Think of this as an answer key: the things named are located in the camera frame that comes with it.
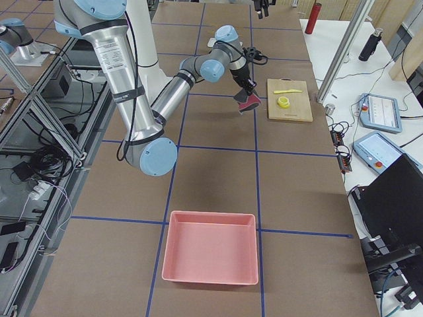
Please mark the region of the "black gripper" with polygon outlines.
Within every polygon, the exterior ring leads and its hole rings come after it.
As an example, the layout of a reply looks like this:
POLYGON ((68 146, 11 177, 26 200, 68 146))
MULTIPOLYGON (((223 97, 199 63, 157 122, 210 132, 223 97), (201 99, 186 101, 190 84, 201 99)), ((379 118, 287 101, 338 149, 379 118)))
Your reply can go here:
POLYGON ((268 9, 276 4, 276 0, 253 0, 253 4, 258 18, 264 18, 269 16, 268 9))
POLYGON ((250 77, 249 65, 246 63, 240 69, 231 69, 233 80, 242 88, 240 93, 243 98, 248 98, 255 93, 257 83, 250 77))

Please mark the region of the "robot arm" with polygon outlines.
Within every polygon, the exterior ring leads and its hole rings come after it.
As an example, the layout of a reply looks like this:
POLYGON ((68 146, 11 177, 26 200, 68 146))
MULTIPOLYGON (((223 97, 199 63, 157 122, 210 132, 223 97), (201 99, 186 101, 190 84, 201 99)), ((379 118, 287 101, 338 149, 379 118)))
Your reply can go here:
POLYGON ((118 158, 144 174, 162 176, 173 169, 178 151, 165 137, 165 125, 196 83, 215 83, 230 71, 240 86, 235 95, 239 111, 261 103, 231 25, 215 31, 209 53, 183 60, 168 77, 158 63, 146 2, 55 1, 54 14, 60 34, 92 45, 127 129, 118 158))

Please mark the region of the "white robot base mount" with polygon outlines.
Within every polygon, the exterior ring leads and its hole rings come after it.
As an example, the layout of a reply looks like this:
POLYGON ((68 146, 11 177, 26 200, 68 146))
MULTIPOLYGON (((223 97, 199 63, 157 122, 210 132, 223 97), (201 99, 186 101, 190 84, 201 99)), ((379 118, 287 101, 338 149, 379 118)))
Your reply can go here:
POLYGON ((139 76, 151 104, 171 78, 166 76, 159 65, 147 1, 128 0, 126 12, 135 34, 137 52, 134 50, 130 30, 128 31, 129 43, 134 56, 138 57, 139 76))

